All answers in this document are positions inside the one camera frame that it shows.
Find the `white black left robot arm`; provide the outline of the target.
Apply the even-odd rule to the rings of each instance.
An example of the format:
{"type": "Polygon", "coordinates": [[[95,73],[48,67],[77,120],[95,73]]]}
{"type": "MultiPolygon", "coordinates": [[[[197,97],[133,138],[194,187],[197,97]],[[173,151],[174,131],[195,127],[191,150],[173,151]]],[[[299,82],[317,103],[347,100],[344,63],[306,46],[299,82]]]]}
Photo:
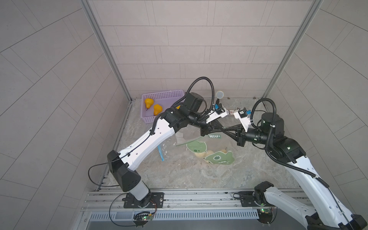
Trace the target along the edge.
{"type": "Polygon", "coordinates": [[[188,93],[156,116],[152,128],[133,144],[107,155],[109,171],[124,192],[128,192],[144,208],[150,203],[151,191],[143,182],[136,169],[143,160],[163,141],[177,133],[181,128],[192,125],[200,128],[201,135],[219,132],[218,118],[227,116],[228,110],[218,101],[208,110],[200,112],[204,98],[196,93],[188,93]]]}

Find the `blue zip-top bag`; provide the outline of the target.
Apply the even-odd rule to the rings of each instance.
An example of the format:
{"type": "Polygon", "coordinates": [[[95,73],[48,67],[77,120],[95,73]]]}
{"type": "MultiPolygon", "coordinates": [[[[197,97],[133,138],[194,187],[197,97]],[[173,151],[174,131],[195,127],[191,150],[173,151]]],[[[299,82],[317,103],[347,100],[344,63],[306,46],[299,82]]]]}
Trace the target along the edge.
{"type": "Polygon", "coordinates": [[[177,139],[176,137],[170,137],[166,140],[164,140],[159,146],[158,146],[158,152],[161,157],[162,161],[165,161],[169,158],[171,152],[173,152],[176,148],[177,139]]]}

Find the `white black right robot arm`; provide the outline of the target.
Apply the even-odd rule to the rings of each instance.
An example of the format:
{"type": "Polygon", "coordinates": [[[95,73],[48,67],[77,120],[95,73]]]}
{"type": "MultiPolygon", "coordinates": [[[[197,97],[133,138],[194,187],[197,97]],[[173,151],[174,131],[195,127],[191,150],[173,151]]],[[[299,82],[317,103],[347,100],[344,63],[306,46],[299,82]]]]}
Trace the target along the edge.
{"type": "Polygon", "coordinates": [[[304,149],[294,139],[284,135],[284,121],[276,113],[264,113],[260,125],[252,123],[247,111],[234,114],[240,124],[224,127],[219,122],[214,127],[237,141],[263,144],[266,155],[275,163],[284,166],[297,180],[312,206],[302,204],[284,194],[270,182],[255,187],[259,205],[274,205],[293,217],[308,230],[363,230],[366,220],[352,213],[330,190],[329,184],[317,173],[304,149]]]}

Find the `green zip-top bag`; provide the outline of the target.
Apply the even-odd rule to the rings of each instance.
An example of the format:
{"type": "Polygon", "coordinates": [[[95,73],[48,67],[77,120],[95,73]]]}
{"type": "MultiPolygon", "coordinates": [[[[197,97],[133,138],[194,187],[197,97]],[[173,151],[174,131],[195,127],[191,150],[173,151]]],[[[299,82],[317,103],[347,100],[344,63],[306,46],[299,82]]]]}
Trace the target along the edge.
{"type": "Polygon", "coordinates": [[[194,126],[188,126],[175,134],[177,146],[183,146],[187,151],[193,153],[201,153],[204,151],[214,151],[204,160],[208,164],[231,165],[235,162],[233,147],[231,147],[232,139],[223,133],[211,133],[204,137],[200,135],[200,129],[194,126]],[[227,154],[220,150],[231,150],[227,154]]]}

